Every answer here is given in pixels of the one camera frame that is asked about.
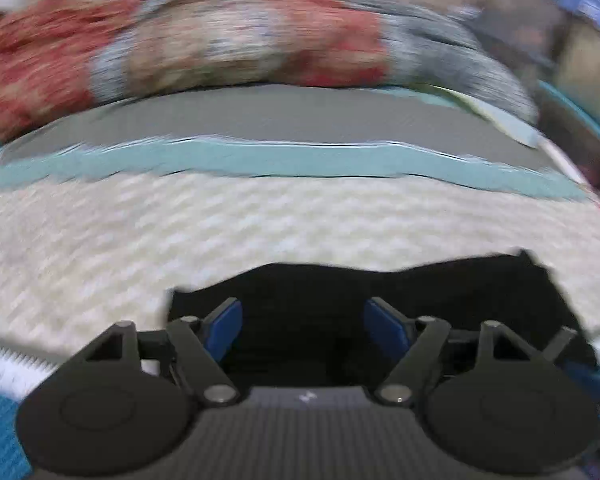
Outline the stacked bags and boxes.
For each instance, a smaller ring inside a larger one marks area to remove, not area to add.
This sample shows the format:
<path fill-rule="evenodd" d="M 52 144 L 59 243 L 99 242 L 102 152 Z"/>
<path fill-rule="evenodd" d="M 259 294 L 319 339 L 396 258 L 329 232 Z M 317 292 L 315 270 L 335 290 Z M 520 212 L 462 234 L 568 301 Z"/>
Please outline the stacked bags and boxes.
<path fill-rule="evenodd" d="M 600 191 L 600 0 L 479 0 L 466 24 L 528 88 L 542 133 Z"/>

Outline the red floral patchwork quilt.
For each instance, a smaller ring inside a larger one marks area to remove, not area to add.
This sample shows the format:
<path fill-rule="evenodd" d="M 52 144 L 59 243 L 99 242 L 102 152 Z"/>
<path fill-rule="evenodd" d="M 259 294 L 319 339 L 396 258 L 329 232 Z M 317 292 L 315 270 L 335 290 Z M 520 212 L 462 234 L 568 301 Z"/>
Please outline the red floral patchwork quilt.
<path fill-rule="evenodd" d="M 38 0 L 0 18 L 0 143 L 110 102 L 253 82 L 429 84 L 538 117 L 467 28 L 414 4 Z"/>

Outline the patterned bedsheet teal cream grey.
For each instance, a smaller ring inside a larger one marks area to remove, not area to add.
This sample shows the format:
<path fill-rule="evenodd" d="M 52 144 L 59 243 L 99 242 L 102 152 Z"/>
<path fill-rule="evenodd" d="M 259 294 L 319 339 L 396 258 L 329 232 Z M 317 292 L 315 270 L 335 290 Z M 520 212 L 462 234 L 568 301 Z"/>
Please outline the patterned bedsheet teal cream grey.
<path fill-rule="evenodd" d="M 174 382 L 166 310 L 271 263 L 375 272 L 528 252 L 597 368 L 453 330 L 414 405 Z M 0 479 L 598 479 L 600 199 L 467 96 L 250 86 L 127 99 L 0 148 Z"/>

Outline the black pants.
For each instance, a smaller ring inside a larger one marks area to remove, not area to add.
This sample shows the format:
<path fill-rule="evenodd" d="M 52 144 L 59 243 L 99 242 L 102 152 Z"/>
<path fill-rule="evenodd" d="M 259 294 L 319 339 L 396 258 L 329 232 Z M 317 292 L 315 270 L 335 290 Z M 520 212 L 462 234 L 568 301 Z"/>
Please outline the black pants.
<path fill-rule="evenodd" d="M 501 322 L 535 349 L 576 334 L 559 364 L 597 368 L 593 347 L 550 274 L 528 252 L 375 272 L 271 263 L 204 289 L 174 289 L 166 320 L 205 318 L 235 298 L 210 354 L 240 390 L 376 388 L 413 347 L 400 318 L 432 316 L 464 334 Z"/>

